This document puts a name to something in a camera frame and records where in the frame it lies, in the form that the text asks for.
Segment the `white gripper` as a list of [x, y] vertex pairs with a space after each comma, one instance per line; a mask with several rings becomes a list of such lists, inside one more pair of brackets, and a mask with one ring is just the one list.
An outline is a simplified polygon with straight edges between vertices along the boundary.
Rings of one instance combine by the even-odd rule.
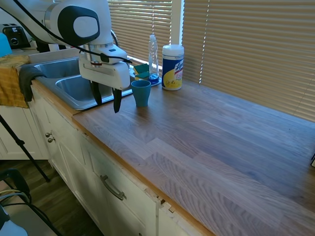
[[127, 63], [121, 59], [114, 59], [116, 62], [105, 63], [97, 59], [92, 65], [87, 59], [86, 53], [79, 54], [79, 71], [82, 78], [90, 80], [90, 87], [97, 105], [102, 104], [102, 97], [99, 91], [99, 84], [112, 88], [114, 112], [118, 113], [121, 106], [122, 91], [130, 85], [130, 75]]

